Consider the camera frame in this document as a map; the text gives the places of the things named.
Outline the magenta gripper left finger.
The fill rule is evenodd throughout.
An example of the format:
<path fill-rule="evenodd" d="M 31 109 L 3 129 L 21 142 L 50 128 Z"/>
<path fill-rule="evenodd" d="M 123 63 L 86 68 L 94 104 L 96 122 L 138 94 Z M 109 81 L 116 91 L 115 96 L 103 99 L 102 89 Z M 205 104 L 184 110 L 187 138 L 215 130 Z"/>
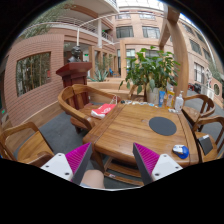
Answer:
<path fill-rule="evenodd" d="M 67 154 L 57 153 L 42 169 L 79 185 L 91 154 L 92 144 L 86 143 Z"/>

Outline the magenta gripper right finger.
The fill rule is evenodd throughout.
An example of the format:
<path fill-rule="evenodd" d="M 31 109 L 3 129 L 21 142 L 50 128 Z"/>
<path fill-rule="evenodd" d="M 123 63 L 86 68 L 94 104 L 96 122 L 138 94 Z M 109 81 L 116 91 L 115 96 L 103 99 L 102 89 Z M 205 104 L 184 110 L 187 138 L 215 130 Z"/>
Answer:
<path fill-rule="evenodd" d="M 133 144 L 133 154 L 145 185 L 182 169 L 168 154 L 159 155 L 138 143 Z"/>

